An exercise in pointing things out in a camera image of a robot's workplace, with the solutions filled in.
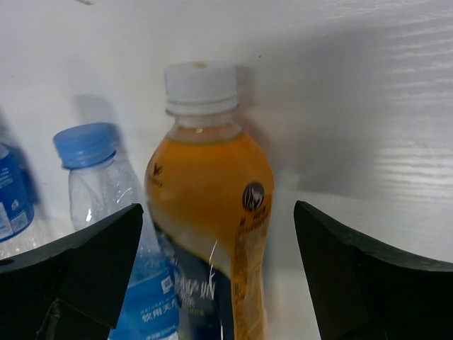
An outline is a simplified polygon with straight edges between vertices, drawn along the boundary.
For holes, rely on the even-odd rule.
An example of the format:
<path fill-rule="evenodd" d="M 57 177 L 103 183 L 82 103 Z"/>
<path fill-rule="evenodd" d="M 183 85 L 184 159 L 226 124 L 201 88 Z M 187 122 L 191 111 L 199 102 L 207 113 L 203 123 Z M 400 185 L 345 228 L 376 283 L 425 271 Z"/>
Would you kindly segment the orange juice bottle white cap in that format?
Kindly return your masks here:
<path fill-rule="evenodd" d="M 262 267 L 275 181 L 236 121 L 236 69 L 184 62 L 168 66 L 164 80 L 174 123 L 144 182 L 174 270 L 180 337 L 264 339 Z"/>

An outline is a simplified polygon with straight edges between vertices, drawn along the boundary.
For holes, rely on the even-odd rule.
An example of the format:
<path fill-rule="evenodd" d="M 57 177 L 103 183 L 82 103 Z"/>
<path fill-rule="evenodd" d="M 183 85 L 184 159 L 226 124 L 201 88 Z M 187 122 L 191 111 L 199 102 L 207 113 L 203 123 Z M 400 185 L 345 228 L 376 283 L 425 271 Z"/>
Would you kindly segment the clear bottle blue cap label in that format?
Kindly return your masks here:
<path fill-rule="evenodd" d="M 76 231 L 104 227 L 95 298 L 112 313 L 109 339 L 177 339 L 174 280 L 146 209 L 139 180 L 111 123 L 67 128 L 53 137 L 68 171 Z"/>

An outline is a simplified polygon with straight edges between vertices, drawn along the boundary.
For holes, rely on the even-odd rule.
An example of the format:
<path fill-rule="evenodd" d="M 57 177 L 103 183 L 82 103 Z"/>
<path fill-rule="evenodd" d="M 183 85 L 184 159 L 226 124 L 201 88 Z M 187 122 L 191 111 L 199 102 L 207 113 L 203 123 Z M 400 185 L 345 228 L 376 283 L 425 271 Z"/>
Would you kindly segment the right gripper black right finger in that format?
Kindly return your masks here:
<path fill-rule="evenodd" d="M 303 201 L 294 224 L 322 339 L 452 338 L 452 263 L 385 244 Z"/>

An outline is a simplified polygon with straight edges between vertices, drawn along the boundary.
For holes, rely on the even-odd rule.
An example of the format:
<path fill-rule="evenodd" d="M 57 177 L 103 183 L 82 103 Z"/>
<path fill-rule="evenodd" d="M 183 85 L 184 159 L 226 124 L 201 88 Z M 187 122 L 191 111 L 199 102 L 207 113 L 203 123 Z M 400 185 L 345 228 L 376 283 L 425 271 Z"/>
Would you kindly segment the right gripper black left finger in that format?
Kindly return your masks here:
<path fill-rule="evenodd" d="M 1 261 L 2 339 L 107 339 L 142 231 L 139 204 Z"/>

